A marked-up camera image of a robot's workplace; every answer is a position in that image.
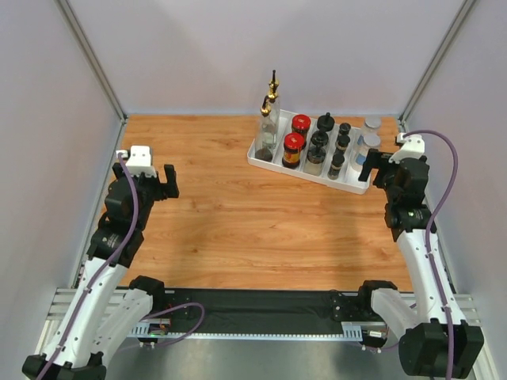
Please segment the glass jar with white granules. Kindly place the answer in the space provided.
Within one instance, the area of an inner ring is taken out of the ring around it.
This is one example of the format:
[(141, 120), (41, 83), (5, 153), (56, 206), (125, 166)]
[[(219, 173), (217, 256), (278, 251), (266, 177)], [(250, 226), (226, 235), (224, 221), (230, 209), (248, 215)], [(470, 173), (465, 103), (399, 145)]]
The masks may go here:
[(326, 152), (322, 146), (312, 146), (307, 152), (307, 158), (303, 171), (307, 174), (320, 176), (326, 158)]

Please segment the oil bottle with dark sauce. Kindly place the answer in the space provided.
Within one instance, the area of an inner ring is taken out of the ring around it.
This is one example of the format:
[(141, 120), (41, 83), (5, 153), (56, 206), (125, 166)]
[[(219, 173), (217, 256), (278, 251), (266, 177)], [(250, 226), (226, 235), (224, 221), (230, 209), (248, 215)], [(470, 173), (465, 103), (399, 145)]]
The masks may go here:
[(261, 117), (259, 129), (255, 139), (255, 158), (265, 162), (273, 159), (273, 150), (275, 145), (275, 124), (270, 119), (271, 106), (269, 96), (266, 95), (261, 108)]

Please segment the tall bottle with dark sauce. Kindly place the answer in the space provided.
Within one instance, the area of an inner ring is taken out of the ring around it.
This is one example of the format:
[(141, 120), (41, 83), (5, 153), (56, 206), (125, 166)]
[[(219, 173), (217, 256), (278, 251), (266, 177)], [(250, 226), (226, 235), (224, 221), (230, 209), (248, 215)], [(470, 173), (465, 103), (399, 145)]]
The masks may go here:
[(278, 93), (279, 81), (276, 76), (276, 70), (272, 70), (272, 77), (269, 82), (269, 103), (271, 107), (270, 116), (274, 122), (278, 122), (280, 118), (280, 97)]

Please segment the red-lid sauce bottle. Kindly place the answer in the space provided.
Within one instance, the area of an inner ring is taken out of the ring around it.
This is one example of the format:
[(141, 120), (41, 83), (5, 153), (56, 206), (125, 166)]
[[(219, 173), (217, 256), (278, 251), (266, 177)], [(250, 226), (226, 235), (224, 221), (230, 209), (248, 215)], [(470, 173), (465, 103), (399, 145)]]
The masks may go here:
[(284, 137), (284, 152), (282, 156), (282, 165), (284, 167), (294, 169), (299, 166), (304, 143), (304, 137), (296, 132), (291, 132)]

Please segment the small dark spice jar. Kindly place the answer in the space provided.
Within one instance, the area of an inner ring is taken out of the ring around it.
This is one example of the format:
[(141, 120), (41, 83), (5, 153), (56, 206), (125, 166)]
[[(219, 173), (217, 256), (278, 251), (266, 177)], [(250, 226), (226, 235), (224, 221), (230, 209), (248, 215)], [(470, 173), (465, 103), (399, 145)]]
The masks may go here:
[(335, 154), (345, 155), (349, 144), (350, 137), (348, 135), (339, 135), (335, 142)]

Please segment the red-lid sauce jar front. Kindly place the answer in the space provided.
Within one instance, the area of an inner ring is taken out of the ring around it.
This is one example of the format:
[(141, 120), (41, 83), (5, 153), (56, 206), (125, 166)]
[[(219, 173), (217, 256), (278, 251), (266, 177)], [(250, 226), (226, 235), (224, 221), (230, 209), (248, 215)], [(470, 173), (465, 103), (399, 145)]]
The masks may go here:
[(308, 131), (311, 127), (311, 118), (304, 114), (297, 114), (292, 117), (292, 131), (307, 139)]

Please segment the glass jar with brown lumps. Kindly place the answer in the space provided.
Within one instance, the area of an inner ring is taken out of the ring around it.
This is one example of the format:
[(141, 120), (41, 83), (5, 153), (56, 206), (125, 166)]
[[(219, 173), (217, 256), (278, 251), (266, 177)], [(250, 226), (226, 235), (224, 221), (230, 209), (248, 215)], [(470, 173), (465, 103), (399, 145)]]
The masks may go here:
[(311, 136), (311, 144), (314, 146), (326, 147), (329, 142), (329, 136), (326, 132), (316, 131)]

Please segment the black-lid glass condiment jar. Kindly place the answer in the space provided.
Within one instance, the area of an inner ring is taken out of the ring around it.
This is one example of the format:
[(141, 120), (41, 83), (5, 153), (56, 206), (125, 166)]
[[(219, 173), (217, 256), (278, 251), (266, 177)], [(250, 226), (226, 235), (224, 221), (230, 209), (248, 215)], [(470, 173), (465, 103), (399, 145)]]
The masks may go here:
[(334, 128), (334, 125), (335, 125), (335, 120), (330, 115), (329, 112), (327, 112), (324, 115), (321, 115), (317, 119), (317, 128), (322, 132), (325, 132), (325, 133), (331, 132)]

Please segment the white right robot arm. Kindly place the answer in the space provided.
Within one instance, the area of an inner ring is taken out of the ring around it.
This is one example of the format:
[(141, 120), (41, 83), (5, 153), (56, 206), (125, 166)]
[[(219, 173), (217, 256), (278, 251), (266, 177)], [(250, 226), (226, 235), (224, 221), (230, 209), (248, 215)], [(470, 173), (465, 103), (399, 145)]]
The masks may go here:
[(484, 345), (478, 326), (470, 325), (446, 279), (432, 212), (425, 204), (429, 179), (426, 158), (393, 160), (368, 151), (359, 179), (377, 174), (373, 184), (385, 191), (385, 221), (405, 258), (415, 296), (414, 308), (388, 284), (373, 285), (358, 298), (365, 320), (381, 317), (398, 338), (398, 356), (409, 376), (465, 379)]

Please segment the silver-top pepper grinder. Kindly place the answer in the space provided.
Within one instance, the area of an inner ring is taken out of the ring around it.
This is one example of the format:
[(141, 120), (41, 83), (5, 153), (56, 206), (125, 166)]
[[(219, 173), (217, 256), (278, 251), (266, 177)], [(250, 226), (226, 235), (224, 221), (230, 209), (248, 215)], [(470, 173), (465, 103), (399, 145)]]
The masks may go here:
[(349, 123), (341, 123), (339, 125), (338, 135), (339, 136), (343, 136), (343, 135), (348, 136), (351, 129), (352, 129), (352, 126)]

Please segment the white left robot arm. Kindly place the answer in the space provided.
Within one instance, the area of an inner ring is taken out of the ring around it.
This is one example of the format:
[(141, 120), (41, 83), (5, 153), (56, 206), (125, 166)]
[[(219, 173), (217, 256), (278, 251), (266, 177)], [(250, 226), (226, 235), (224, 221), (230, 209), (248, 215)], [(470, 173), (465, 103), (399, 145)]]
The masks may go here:
[(165, 286), (146, 276), (134, 279), (117, 308), (105, 315), (119, 282), (143, 243), (157, 201), (177, 198), (177, 174), (165, 165), (166, 182), (146, 168), (137, 173), (122, 162), (113, 165), (105, 211), (90, 239), (82, 279), (50, 343), (26, 358), (29, 379), (103, 379), (111, 359), (144, 316), (166, 308)]

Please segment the clear oil bottle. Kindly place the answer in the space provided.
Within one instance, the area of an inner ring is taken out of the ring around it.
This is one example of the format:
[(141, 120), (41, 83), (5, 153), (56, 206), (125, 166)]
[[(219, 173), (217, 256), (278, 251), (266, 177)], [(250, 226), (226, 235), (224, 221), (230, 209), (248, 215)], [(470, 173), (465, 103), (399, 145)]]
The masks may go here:
[(270, 146), (274, 148), (278, 137), (279, 117), (280, 117), (280, 98), (278, 95), (278, 82), (271, 81), (269, 84), (268, 101), (270, 107), (269, 120), (270, 132), (272, 135)]

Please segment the silver-lid salt shaker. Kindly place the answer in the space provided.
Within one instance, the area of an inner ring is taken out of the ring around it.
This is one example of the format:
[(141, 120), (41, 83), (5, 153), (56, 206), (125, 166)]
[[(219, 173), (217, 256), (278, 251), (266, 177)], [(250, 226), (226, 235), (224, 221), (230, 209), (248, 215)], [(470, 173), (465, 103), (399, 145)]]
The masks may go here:
[(368, 151), (373, 148), (378, 148), (380, 145), (381, 138), (376, 133), (369, 132), (361, 135), (351, 160), (352, 169), (361, 172), (368, 156)]
[(366, 134), (373, 133), (378, 134), (378, 130), (382, 126), (382, 120), (378, 116), (367, 116), (364, 118), (364, 122), (360, 128), (360, 137), (363, 138)]

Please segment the small black-cap spice jar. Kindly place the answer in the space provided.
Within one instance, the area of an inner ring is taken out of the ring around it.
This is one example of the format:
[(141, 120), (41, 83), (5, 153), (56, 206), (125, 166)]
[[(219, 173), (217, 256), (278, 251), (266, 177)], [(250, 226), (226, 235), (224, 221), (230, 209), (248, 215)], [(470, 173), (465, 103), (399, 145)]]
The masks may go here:
[(345, 162), (345, 157), (343, 154), (336, 153), (331, 161), (327, 176), (330, 180), (335, 181), (341, 172), (341, 168)]

